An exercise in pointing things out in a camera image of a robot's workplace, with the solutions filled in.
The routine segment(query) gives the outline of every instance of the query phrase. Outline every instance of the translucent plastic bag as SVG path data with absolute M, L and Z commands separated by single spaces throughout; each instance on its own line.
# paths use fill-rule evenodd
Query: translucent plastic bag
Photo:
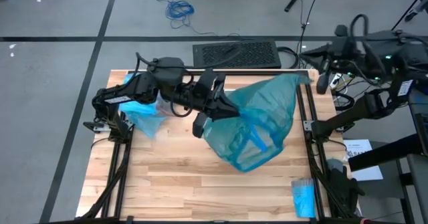
M 127 74 L 124 83 L 127 83 L 132 74 Z M 153 139 L 159 126 L 167 118 L 172 116 L 169 104 L 160 95 L 153 104 L 140 104 L 131 101 L 119 105 L 119 110 L 126 114 L 132 124 Z
M 230 93 L 240 117 L 205 125 L 204 139 L 223 160 L 239 171 L 251 171 L 281 153 L 293 124 L 296 87 L 310 80 L 282 74 Z

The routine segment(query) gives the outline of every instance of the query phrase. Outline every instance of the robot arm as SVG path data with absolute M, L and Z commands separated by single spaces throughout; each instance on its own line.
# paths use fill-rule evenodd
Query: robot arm
M 336 28 L 337 38 L 327 45 L 301 53 L 300 57 L 314 66 L 321 74 L 317 82 L 317 93 L 325 94 L 330 74 L 348 74 L 358 76 L 371 85 L 391 82 L 389 88 L 379 88 L 364 94 L 356 100 L 354 106 L 329 120 L 312 123 L 314 138 L 328 138 L 332 131 L 352 125 L 353 122 L 367 118 L 379 119 L 392 114 L 395 109 L 406 103 L 411 88 L 428 81 L 428 44 L 422 39 L 402 31 L 380 31 L 361 37 L 364 52 L 356 47 L 356 37 L 344 25 Z M 384 103 L 380 94 L 388 92 Z
M 138 62 L 146 62 L 137 54 Z M 171 110 L 178 117 L 186 117 L 192 110 L 200 111 L 193 123 L 193 134 L 200 138 L 207 118 L 213 121 L 239 116 L 238 107 L 224 94 L 224 74 L 216 74 L 212 69 L 205 70 L 199 80 L 183 83 L 183 76 L 188 72 L 179 58 L 154 59 L 146 62 L 146 72 L 136 73 L 126 84 L 113 88 L 98 90 L 92 99 L 96 111 L 94 122 L 85 122 L 91 130 L 99 124 L 107 124 L 111 129 L 109 140 L 127 142 L 128 125 L 118 114 L 118 105 L 129 101 L 140 104 L 152 104 L 158 94 L 171 103 Z M 173 104 L 184 106 L 188 112 L 177 114 Z

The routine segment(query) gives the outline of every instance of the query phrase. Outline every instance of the blue cable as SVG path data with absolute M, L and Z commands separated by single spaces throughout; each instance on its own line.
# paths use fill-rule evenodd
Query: blue cable
M 179 29 L 183 26 L 190 27 L 195 33 L 199 35 L 215 35 L 218 37 L 218 35 L 212 31 L 201 33 L 197 31 L 191 24 L 190 16 L 195 13 L 195 8 L 187 1 L 184 0 L 156 0 L 158 2 L 167 2 L 167 8 L 165 9 L 165 16 L 167 19 L 170 19 L 170 26 L 172 29 Z M 175 22 L 180 22 L 180 25 L 174 25 Z M 236 35 L 238 37 L 241 37 L 238 33 L 230 33 L 228 36 Z

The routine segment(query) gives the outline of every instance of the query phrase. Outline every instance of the metal rod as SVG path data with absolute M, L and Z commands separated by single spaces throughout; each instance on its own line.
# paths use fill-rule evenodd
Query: metal rod
M 145 72 L 146 70 L 139 70 L 138 73 Z M 201 75 L 204 70 L 188 70 L 194 75 Z M 283 70 L 213 70 L 217 74 L 226 74 L 228 76 L 276 76 L 279 74 L 300 74 L 303 76 L 308 76 L 308 71 L 306 70 L 293 70 L 293 71 L 283 71 Z M 134 70 L 128 71 L 128 74 L 133 74 Z
M 400 160 L 395 161 L 397 163 L 397 169 L 399 171 L 399 175 L 403 174 L 403 170 L 401 168 Z M 404 199 L 400 199 L 401 208 L 403 210 L 403 216 L 406 224 L 414 224 L 415 219 L 413 218 L 412 206 L 409 200 L 409 194 L 407 192 L 407 187 L 405 185 L 401 185 L 403 188 Z
M 318 120 L 318 116 L 316 114 L 314 96 L 312 95 L 311 86 L 309 84 L 306 84 L 305 87 L 306 87 L 306 94 L 308 95 L 308 102 L 309 102 L 309 109 L 310 109 L 311 117 L 313 120 Z M 325 177 L 327 177 L 328 167 L 327 167 L 326 153 L 324 151 L 324 143 L 322 142 L 322 140 L 315 140 L 315 141 L 316 141 L 316 147 L 318 149 L 318 157 L 320 158 L 320 162 L 321 162 L 322 173 L 324 174 Z M 328 199 L 328 206 L 330 209 L 330 213 L 333 217 L 335 217 L 336 213 L 333 211 L 332 200 L 328 195 L 327 195 L 327 199 Z
M 120 212 L 122 211 L 122 203 L 123 203 L 123 196 L 125 192 L 125 184 L 126 184 L 126 176 L 128 173 L 128 165 L 129 165 L 129 159 L 130 159 L 130 152 L 131 152 L 131 144 L 132 144 L 132 137 L 134 136 L 134 127 L 130 129 L 130 140 L 125 145 L 125 150 L 123 153 L 123 161 L 125 164 L 124 168 L 124 174 L 122 175 L 122 178 L 120 178 L 119 182 L 119 189 L 118 189 L 118 196 L 116 199 L 116 206 L 114 207 L 114 217 L 120 218 Z
M 110 170 L 108 171 L 107 183 L 112 181 L 113 175 L 116 172 L 116 167 L 118 164 L 118 157 L 119 157 L 119 150 L 120 150 L 120 144 L 114 143 L 114 148 L 112 153 L 112 162 L 110 163 Z M 111 198 L 111 195 L 107 197 L 106 202 L 102 206 L 101 218 L 106 218 L 108 216 L 108 209 L 110 208 L 110 198 Z
M 306 118 L 305 104 L 303 102 L 302 90 L 300 89 L 300 86 L 297 87 L 296 93 L 297 93 L 297 100 L 298 100 L 299 109 L 300 109 L 300 118 L 302 119 L 302 128 L 304 130 L 303 121 L 307 120 L 307 118 Z M 306 144 L 306 153 L 308 155 L 308 162 L 309 162 L 309 165 L 311 165 L 311 163 L 315 162 L 314 153 L 312 151 L 312 139 L 310 139 L 310 137 L 308 136 L 308 133 L 305 131 L 303 135 L 304 135 L 305 144 Z M 314 180 L 315 204 L 316 204 L 316 210 L 318 212 L 318 218 L 323 219 L 325 217 L 325 214 L 324 214 L 324 207 L 322 206 L 320 185 L 312 169 L 310 170 L 310 175 Z

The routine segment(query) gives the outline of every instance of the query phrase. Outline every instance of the butcher block tabletop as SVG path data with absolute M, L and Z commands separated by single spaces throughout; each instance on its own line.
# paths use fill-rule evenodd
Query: butcher block tabletop
M 250 73 L 254 70 L 238 71 Z M 112 70 L 107 87 L 122 84 L 127 73 L 128 70 Z M 315 85 L 318 72 L 308 70 L 308 74 L 314 81 L 312 93 L 318 119 L 333 117 L 336 111 L 330 90 L 325 95 L 317 94 Z M 241 88 L 273 76 L 228 75 L 225 89 Z M 306 91 L 304 86 L 301 88 L 306 114 L 310 119 Z M 296 217 L 291 189 L 293 180 L 310 178 L 298 104 L 292 129 L 284 140 L 284 151 L 248 173 L 234 169 L 221 160 L 203 139 L 192 135 L 192 123 L 196 114 L 194 111 L 186 118 L 166 119 L 154 140 L 135 129 L 121 219 L 125 220 L 132 215 L 136 221 L 307 220 Z M 107 132 L 96 134 L 94 142 L 106 137 Z M 343 141 L 339 133 L 333 133 L 330 139 Z M 76 216 L 87 212 L 104 190 L 113 147 L 114 143 L 103 140 L 92 148 Z M 327 159 L 342 160 L 345 155 L 344 147 L 333 142 L 325 143 L 324 150 Z M 321 189 L 324 210 L 328 216 L 326 193 L 324 188 Z M 116 190 L 112 194 L 109 216 L 113 216 L 115 193 Z

